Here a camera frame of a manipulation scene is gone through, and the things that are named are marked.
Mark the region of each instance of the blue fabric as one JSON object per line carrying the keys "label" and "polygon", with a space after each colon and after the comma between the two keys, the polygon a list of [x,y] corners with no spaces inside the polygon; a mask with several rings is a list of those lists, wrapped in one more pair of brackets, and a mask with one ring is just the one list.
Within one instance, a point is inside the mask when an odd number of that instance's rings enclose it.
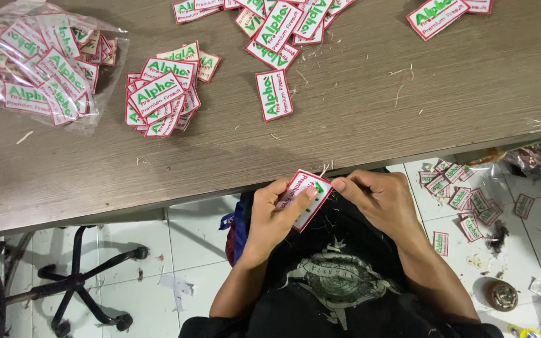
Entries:
{"label": "blue fabric", "polygon": [[[227,241],[232,241],[232,243],[227,242],[227,249],[225,250],[233,250],[233,261],[230,262],[232,266],[237,263],[239,257],[241,257],[242,253],[244,253],[245,242],[248,240],[248,234],[246,233],[244,222],[244,198],[244,194],[241,194],[239,202],[237,202],[237,205],[235,206],[235,211],[221,219],[221,226],[218,229],[227,230],[230,227],[230,231],[233,232],[233,236],[231,236],[230,233],[227,235]],[[227,258],[230,259],[231,255],[229,252],[226,253]]]}

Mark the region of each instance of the person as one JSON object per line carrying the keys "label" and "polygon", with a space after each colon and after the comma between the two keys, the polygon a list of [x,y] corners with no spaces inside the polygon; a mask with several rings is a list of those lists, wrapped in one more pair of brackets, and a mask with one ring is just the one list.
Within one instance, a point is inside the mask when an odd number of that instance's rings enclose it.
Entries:
{"label": "person", "polygon": [[433,250],[404,174],[335,178],[302,233],[291,225],[318,192],[277,210],[289,181],[255,192],[243,253],[210,318],[186,320],[179,337],[502,337]]}

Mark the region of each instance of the white tile floor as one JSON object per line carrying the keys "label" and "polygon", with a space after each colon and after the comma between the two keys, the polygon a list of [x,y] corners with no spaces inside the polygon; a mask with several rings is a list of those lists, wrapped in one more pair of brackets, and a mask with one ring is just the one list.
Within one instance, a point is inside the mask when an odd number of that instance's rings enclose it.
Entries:
{"label": "white tile floor", "polygon": [[[450,253],[445,260],[472,295],[481,319],[502,330],[506,330],[509,323],[537,328],[541,324],[541,298],[528,291],[528,287],[532,277],[541,279],[541,183],[503,173],[497,165],[479,170],[468,181],[457,184],[460,187],[482,188],[485,195],[504,211],[500,219],[509,229],[510,237],[506,240],[504,251],[496,259],[483,241],[468,243],[453,223],[457,218],[455,210],[432,198],[419,185],[418,172],[423,171],[427,163],[432,167],[437,161],[426,159],[388,169],[408,175],[418,206],[417,216],[428,236],[432,238],[433,231],[450,234]],[[521,193],[537,198],[528,219],[521,219],[513,213],[514,201]],[[217,290],[231,269],[224,253],[227,232],[218,230],[219,221],[233,211],[237,199],[238,196],[224,196],[173,206],[168,210],[168,222],[147,221],[86,229],[81,271],[87,271],[139,245],[148,247],[150,255],[142,261],[124,262],[100,274],[97,279],[91,279],[86,285],[91,288],[90,294],[95,301],[109,315],[116,316],[123,311],[132,315],[133,325],[129,332],[119,333],[113,326],[99,326],[79,297],[75,296],[64,315],[65,319],[70,320],[71,335],[74,338],[176,337],[185,320],[193,316],[207,316]],[[37,277],[37,270],[42,266],[55,263],[56,272],[69,272],[77,228],[56,228],[35,234],[14,278],[13,294],[43,283]],[[485,226],[480,230],[489,233]],[[467,257],[475,254],[484,262],[482,268],[467,263]],[[139,269],[143,272],[142,280],[138,280]],[[521,291],[519,306],[514,311],[503,313],[491,310],[477,300],[475,295],[479,286],[488,278],[480,275],[485,271],[489,271],[488,277],[504,271],[504,280]],[[194,295],[183,297],[184,311],[176,311],[173,291],[159,284],[162,273],[173,274],[195,285]],[[62,296],[59,294],[8,307],[10,336],[54,337],[49,326]]]}

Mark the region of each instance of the black t-shirt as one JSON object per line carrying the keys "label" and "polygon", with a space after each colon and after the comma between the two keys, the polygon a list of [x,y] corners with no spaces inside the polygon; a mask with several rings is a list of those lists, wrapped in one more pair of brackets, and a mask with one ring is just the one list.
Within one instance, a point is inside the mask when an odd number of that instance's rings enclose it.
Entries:
{"label": "black t-shirt", "polygon": [[502,337],[448,325],[409,290],[395,243],[332,193],[272,252],[259,300],[240,318],[188,319],[195,337]]}

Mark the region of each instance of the person's right hand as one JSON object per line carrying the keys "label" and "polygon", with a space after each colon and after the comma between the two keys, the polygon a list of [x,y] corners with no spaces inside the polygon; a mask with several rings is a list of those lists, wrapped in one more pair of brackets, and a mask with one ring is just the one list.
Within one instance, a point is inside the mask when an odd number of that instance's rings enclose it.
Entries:
{"label": "person's right hand", "polygon": [[338,177],[331,185],[355,204],[369,222],[394,240],[402,250],[425,250],[427,236],[417,220],[417,213],[402,173],[372,173],[355,170],[348,177]]}

